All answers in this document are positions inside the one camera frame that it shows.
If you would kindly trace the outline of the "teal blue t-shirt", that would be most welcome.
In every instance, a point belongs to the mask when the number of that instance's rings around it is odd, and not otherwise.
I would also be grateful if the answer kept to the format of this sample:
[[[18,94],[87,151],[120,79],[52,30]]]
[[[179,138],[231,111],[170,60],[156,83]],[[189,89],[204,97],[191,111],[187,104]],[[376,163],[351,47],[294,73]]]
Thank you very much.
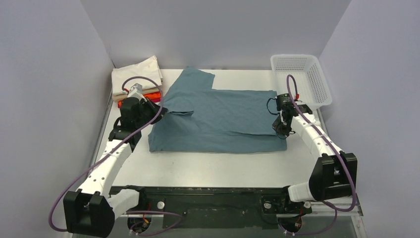
[[[266,153],[287,143],[272,129],[273,90],[213,89],[214,75],[184,69],[163,98],[167,109],[148,136],[151,152]]]

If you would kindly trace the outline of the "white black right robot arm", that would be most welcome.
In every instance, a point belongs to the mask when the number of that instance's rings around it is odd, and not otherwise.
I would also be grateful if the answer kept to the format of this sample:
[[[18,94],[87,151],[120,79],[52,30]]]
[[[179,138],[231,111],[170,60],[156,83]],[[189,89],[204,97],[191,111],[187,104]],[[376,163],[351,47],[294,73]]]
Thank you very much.
[[[274,101],[277,118],[272,128],[277,136],[283,140],[292,134],[300,136],[315,160],[309,180],[289,186],[287,195],[280,198],[282,210],[291,213],[300,202],[318,201],[337,211],[352,211],[357,204],[357,157],[332,142],[306,104],[298,105],[288,93]]]

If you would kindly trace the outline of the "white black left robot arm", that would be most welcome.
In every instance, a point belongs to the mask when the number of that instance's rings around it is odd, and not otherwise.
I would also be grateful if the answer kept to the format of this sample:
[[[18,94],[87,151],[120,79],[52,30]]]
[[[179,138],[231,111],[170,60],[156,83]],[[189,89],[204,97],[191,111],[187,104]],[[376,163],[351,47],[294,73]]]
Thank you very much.
[[[148,98],[128,97],[119,108],[102,157],[88,170],[86,180],[63,198],[66,230],[72,234],[106,238],[115,220],[129,209],[142,213],[148,200],[140,189],[125,187],[110,196],[122,165],[134,152],[143,128],[160,121],[168,109]]]

